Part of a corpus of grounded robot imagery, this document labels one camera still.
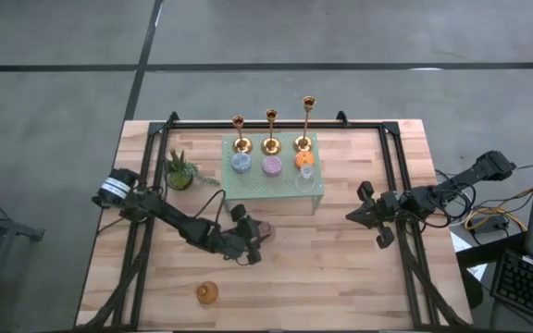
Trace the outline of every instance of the gold candle holder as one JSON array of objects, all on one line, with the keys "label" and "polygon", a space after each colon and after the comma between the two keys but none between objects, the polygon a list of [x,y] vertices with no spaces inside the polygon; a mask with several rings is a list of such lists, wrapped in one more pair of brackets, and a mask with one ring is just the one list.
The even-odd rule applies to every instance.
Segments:
[{"label": "gold candle holder", "polygon": [[293,149],[295,149],[296,152],[311,152],[312,151],[312,139],[305,136],[305,133],[307,132],[307,120],[310,115],[310,112],[314,108],[314,105],[316,105],[316,98],[312,96],[304,97],[304,110],[305,110],[304,135],[297,137],[293,141]]},{"label": "gold candle holder", "polygon": [[234,117],[231,122],[233,126],[238,129],[240,138],[233,143],[233,151],[236,153],[247,153],[252,151],[252,142],[248,138],[242,137],[242,127],[244,126],[244,118],[242,116]]},{"label": "gold candle holder", "polygon": [[277,118],[277,111],[274,109],[268,109],[266,111],[266,120],[270,124],[270,136],[263,140],[263,144],[260,148],[266,155],[276,155],[281,151],[281,142],[277,138],[273,138],[273,126],[275,119]]}]

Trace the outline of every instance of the concrete floor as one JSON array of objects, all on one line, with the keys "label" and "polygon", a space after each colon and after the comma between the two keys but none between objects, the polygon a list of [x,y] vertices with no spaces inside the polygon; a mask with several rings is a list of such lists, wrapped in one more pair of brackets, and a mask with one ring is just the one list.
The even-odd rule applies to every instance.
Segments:
[{"label": "concrete floor", "polygon": [[[0,0],[0,65],[135,64],[152,6]],[[166,1],[149,60],[353,61],[533,61],[533,0]],[[72,326],[100,214],[90,196],[111,166],[133,76],[0,73],[0,205],[46,228],[41,243],[14,246],[0,285],[0,331]],[[533,162],[533,70],[147,73],[134,117],[258,118],[275,107],[298,118],[307,94],[318,98],[314,117],[423,118],[445,172],[493,149]],[[479,185],[478,199],[532,185],[533,169],[520,170]],[[474,312],[479,327],[489,326],[491,306]],[[497,311],[493,327],[532,330]]]}]

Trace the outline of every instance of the potted plant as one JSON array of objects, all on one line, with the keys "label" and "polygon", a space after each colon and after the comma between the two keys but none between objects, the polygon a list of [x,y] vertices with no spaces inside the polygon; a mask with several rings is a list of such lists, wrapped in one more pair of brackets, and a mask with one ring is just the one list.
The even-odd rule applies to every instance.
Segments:
[{"label": "potted plant", "polygon": [[167,186],[176,191],[184,191],[192,185],[193,179],[199,179],[199,181],[209,185],[219,185],[217,179],[205,177],[199,168],[190,162],[184,160],[184,151],[180,153],[180,156],[176,153],[176,150],[170,149],[171,160],[166,159],[164,161],[164,173],[167,175]]}]

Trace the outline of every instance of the plant pot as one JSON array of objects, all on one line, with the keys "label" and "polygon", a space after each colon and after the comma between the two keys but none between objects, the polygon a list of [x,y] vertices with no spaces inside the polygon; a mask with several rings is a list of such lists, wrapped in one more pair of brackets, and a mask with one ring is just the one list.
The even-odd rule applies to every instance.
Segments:
[{"label": "plant pot", "polygon": [[178,172],[170,173],[167,177],[169,188],[175,191],[184,191],[191,187],[193,177],[186,177]]}]

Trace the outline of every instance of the keyboard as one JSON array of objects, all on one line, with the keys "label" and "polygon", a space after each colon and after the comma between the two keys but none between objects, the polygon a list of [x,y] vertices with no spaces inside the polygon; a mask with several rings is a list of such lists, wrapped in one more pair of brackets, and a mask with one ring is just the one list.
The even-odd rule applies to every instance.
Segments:
[{"label": "keyboard", "polygon": [[497,263],[490,295],[533,315],[533,260],[505,252]]}]

